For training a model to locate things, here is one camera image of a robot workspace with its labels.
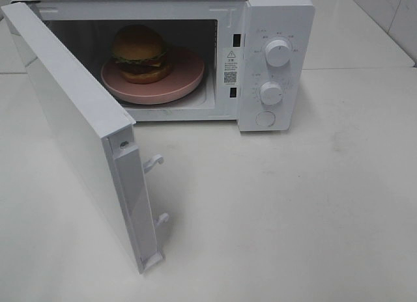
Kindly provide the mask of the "white microwave oven body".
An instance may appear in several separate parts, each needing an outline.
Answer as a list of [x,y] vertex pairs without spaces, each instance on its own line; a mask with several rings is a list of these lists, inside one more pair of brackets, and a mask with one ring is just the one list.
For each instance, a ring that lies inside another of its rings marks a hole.
[[[100,135],[145,121],[236,120],[241,131],[286,130],[315,13],[310,0],[12,0],[14,43],[50,120],[84,118]],[[111,42],[130,24],[205,62],[191,93],[133,103],[110,83]]]

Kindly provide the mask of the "white microwave door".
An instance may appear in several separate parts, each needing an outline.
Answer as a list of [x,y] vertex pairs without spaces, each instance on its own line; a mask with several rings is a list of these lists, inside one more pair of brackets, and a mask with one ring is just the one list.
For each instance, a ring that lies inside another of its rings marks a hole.
[[140,273],[162,260],[145,174],[161,155],[140,158],[134,119],[25,3],[2,7],[42,111],[75,169]]

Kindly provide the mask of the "upper white power knob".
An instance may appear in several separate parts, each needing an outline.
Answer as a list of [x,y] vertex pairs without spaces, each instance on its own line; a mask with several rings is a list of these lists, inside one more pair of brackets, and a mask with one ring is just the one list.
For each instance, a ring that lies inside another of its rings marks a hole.
[[292,47],[290,43],[282,38],[276,38],[266,43],[265,58],[267,63],[273,67],[285,65],[291,57]]

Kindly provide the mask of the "burger with lettuce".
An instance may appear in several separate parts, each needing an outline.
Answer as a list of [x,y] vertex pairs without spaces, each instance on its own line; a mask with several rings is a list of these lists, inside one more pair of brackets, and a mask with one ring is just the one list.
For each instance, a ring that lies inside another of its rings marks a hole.
[[169,46],[156,31],[144,25],[120,29],[113,40],[111,53],[122,78],[129,83],[155,83],[173,69]]

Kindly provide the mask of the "white warning label sticker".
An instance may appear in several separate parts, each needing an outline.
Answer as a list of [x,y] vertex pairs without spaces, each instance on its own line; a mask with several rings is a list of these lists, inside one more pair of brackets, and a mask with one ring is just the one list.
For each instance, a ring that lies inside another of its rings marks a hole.
[[241,49],[238,47],[223,48],[221,56],[221,80],[224,85],[237,86],[240,72]]

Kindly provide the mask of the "lower white timer knob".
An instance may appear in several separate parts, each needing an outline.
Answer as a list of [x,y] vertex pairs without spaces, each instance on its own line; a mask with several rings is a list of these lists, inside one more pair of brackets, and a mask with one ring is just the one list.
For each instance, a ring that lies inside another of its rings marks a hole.
[[283,90],[277,82],[269,81],[261,85],[259,95],[264,105],[276,105],[283,99]]

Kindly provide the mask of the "pink round plate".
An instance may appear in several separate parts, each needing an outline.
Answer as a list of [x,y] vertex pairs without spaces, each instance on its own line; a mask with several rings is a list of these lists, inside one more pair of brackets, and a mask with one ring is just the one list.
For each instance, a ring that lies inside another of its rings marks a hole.
[[173,102],[197,88],[203,78],[205,63],[196,52],[183,47],[174,47],[168,59],[173,63],[172,72],[154,83],[127,82],[111,60],[103,64],[100,76],[105,88],[120,100],[141,105]]

